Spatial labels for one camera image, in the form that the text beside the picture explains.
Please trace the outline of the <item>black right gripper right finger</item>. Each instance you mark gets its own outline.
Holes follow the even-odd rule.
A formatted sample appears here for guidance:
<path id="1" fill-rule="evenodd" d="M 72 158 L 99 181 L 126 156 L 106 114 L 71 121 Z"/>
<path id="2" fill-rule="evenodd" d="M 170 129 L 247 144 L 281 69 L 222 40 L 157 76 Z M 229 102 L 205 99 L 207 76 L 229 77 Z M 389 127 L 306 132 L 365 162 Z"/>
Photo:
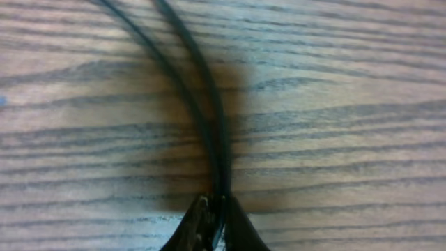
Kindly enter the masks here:
<path id="1" fill-rule="evenodd" d="M 226 209 L 224 241 L 228 251 L 270 251 L 234 196 Z"/>

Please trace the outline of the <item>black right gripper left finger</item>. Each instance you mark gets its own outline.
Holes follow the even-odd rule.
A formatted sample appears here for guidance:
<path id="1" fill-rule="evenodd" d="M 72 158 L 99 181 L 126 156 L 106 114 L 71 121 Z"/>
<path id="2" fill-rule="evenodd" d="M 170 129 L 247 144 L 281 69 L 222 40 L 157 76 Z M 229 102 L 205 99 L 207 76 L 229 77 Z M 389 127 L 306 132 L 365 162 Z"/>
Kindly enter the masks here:
<path id="1" fill-rule="evenodd" d="M 160 251 L 211 251 L 213 214 L 209 198 L 194 199 L 171 238 Z"/>

